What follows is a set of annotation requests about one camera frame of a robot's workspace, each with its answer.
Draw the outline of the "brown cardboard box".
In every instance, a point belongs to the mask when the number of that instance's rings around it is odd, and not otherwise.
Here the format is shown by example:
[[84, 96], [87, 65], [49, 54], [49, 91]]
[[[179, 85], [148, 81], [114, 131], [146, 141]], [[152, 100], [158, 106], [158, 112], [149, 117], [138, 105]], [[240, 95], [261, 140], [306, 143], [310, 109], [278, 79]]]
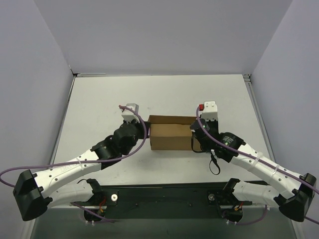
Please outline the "brown cardboard box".
[[201, 151], [199, 142], [192, 139], [190, 125], [195, 117], [150, 115], [151, 150]]

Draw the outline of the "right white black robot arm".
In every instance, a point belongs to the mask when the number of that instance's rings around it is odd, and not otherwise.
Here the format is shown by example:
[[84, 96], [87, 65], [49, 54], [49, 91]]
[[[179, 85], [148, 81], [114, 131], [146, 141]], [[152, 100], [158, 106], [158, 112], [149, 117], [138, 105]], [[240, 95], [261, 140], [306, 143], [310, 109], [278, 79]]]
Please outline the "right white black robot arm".
[[203, 119], [193, 122], [190, 130], [202, 151], [210, 153], [213, 162], [223, 159], [265, 182], [261, 185], [231, 179], [229, 186], [224, 188], [226, 194], [239, 202], [277, 208], [296, 222], [305, 220], [316, 192], [315, 176], [310, 173], [302, 175], [282, 167], [232, 133], [217, 134]]

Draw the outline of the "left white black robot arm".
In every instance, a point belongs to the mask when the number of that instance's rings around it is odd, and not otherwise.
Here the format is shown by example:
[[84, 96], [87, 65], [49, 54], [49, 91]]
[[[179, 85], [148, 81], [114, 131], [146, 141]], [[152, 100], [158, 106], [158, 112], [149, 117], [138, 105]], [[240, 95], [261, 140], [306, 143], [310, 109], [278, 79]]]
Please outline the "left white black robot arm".
[[134, 154], [138, 140], [148, 137], [150, 123], [125, 120], [112, 135], [65, 163], [46, 166], [44, 170], [20, 173], [13, 188], [13, 196], [23, 221], [43, 215], [50, 207], [72, 202], [96, 205], [102, 200], [102, 189], [96, 180], [82, 185], [72, 181], [89, 173], [104, 170]]

